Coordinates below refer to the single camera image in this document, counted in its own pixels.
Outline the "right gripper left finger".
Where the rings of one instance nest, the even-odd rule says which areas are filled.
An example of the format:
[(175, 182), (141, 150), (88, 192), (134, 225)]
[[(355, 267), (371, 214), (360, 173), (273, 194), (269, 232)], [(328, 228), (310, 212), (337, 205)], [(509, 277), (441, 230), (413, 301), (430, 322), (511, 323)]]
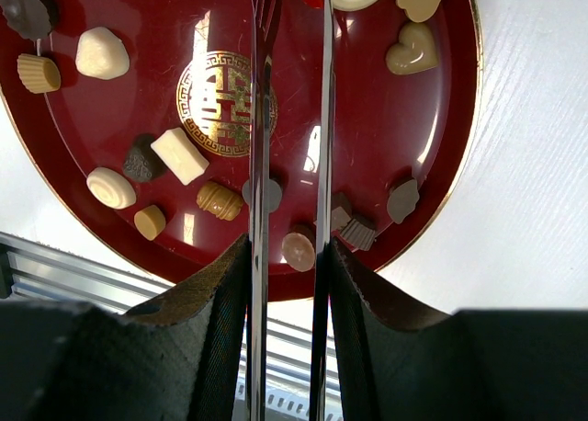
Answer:
[(250, 243), (124, 314), (45, 302), (55, 351), (30, 420), (227, 420), (232, 415)]

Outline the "metal tongs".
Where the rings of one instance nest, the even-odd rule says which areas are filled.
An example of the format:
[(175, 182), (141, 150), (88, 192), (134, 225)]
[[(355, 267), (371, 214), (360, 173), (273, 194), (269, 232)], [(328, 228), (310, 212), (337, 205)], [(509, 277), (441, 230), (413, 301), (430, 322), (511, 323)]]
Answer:
[[(270, 83), (273, 49), (282, 0), (252, 0), (251, 140), (249, 240), (252, 266), (247, 304), (246, 416), (266, 415), (266, 335), (268, 303), (268, 226)], [(332, 157), (334, 144), (334, 9), (323, 0), (321, 137), (317, 201), (309, 418), (325, 418), (326, 337), (331, 241)]]

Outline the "white rectangular chocolate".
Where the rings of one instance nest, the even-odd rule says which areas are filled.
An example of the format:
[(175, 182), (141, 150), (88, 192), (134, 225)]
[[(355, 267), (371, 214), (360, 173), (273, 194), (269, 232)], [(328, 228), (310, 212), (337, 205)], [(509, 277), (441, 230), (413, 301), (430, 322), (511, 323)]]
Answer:
[(184, 186), (202, 176), (209, 166), (209, 160), (182, 128), (165, 131), (151, 143), (151, 148)]

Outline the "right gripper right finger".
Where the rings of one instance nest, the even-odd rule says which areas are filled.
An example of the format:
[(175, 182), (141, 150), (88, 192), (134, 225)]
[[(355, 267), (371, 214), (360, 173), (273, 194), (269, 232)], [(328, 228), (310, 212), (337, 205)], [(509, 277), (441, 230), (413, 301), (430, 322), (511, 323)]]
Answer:
[(334, 330), (341, 402), (347, 420), (382, 420), (387, 373), (420, 332), (448, 316), (392, 285), (337, 237), (315, 267), (310, 418), (325, 418), (327, 330)]

